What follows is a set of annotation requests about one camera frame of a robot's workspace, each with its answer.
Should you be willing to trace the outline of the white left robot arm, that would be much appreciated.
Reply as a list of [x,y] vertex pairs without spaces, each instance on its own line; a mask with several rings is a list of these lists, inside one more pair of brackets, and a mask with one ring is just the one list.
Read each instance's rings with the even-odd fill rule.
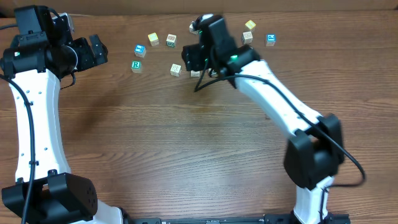
[[19,158],[16,183],[1,191],[22,223],[130,223],[119,207],[102,202],[90,179],[74,175],[62,144],[58,100],[65,76],[107,62],[97,35],[74,39],[66,13],[46,6],[14,11],[19,34],[1,59],[16,106]]

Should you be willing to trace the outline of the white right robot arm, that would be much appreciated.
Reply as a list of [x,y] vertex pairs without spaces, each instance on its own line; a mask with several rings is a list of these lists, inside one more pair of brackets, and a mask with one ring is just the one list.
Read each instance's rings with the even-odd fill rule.
[[339,119],[302,103],[250,45],[238,47],[223,16],[204,14],[192,27],[200,37],[183,47],[187,70],[212,68],[257,103],[287,139],[284,169],[296,185],[295,206],[288,214],[265,214],[260,223],[349,223],[347,214],[326,209],[328,188],[344,161]]

